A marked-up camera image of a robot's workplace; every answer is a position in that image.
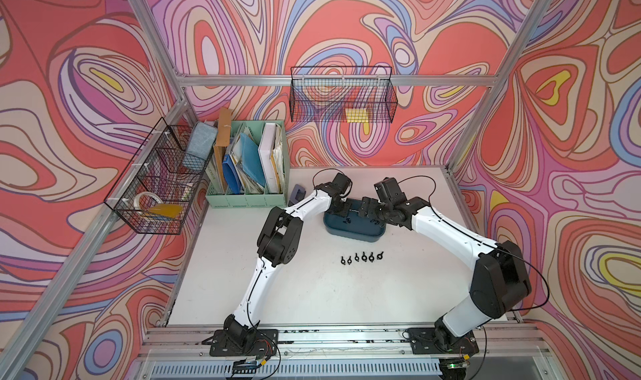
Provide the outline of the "dark teal storage box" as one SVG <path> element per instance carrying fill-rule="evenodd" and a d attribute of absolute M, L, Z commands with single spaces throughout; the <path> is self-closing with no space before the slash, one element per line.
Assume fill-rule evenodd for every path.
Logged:
<path fill-rule="evenodd" d="M 350 210 L 345 217 L 335 213 L 325 213 L 323 223 L 328 233 L 368 243 L 377 242 L 386 232 L 387 225 L 358 215 L 361 200 L 348 198 Z"/>

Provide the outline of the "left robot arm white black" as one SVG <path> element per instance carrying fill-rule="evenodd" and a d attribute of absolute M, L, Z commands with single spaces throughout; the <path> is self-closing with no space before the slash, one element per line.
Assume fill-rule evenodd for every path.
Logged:
<path fill-rule="evenodd" d="M 339 171 L 329 182 L 314 186 L 309 196 L 288 208 L 272 208 L 257 238 L 255 272 L 238 307 L 224 321 L 225 336 L 247 349 L 258 338 L 260 303 L 282 265 L 294 258 L 307 218 L 332 213 L 348 215 L 352 180 Z"/>

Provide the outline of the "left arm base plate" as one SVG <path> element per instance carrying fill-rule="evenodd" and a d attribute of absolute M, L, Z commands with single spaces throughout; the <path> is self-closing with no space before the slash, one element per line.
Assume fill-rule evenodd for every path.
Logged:
<path fill-rule="evenodd" d="M 224 330 L 216 330 L 214 335 L 201 342 L 208 346 L 212 357 L 245 357 L 264 358 L 276 353 L 275 346 L 279 340 L 276 329 L 258 329 L 245 337 L 233 336 Z"/>

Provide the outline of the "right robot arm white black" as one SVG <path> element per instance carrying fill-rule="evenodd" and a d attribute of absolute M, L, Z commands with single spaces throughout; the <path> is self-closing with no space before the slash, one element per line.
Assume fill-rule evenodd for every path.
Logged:
<path fill-rule="evenodd" d="M 396 178 L 375 184 L 376 198 L 363 197 L 358 214 L 426 236 L 472 270 L 468 296 L 434 323 L 434 343 L 449 351 L 470 331 L 502 317 L 532 292 L 521 248 L 481 236 L 440 213 L 427 198 L 408 198 Z"/>

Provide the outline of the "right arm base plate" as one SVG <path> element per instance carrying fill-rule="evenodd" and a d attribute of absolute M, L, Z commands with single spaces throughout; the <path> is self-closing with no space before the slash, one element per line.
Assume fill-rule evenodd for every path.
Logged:
<path fill-rule="evenodd" d="M 445 354 L 473 356 L 479 346 L 472 331 L 461 337 L 450 335 L 445 328 L 409 328 L 403 332 L 415 355 Z"/>

